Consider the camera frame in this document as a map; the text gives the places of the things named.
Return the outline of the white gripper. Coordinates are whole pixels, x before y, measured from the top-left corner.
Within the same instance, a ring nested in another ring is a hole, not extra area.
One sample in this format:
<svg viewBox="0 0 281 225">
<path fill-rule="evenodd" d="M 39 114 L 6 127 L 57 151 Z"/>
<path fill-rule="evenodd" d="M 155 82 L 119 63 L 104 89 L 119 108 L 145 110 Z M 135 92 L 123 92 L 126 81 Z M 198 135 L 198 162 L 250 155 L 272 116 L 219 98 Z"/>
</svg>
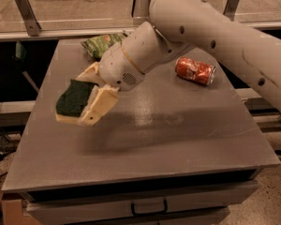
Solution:
<svg viewBox="0 0 281 225">
<path fill-rule="evenodd" d="M 117 42 L 104 52 L 99 63 L 94 62 L 76 80 L 102 86 L 94 87 L 78 119 L 80 126 L 93 126 L 116 105 L 119 88 L 132 90 L 144 80 L 144 74 L 132 63 L 123 44 Z"/>
</svg>

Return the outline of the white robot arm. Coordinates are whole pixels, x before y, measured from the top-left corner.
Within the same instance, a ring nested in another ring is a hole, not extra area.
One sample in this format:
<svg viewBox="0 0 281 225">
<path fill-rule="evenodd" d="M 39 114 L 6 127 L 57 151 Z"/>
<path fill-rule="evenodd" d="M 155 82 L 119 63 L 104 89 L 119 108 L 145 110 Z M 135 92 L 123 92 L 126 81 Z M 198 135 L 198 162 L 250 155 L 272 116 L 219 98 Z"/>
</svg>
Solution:
<svg viewBox="0 0 281 225">
<path fill-rule="evenodd" d="M 213 56 L 281 112 L 281 39 L 233 22 L 204 0 L 151 0 L 149 20 L 87 68 L 96 83 L 78 122 L 91 126 L 118 101 L 120 91 L 194 48 Z"/>
</svg>

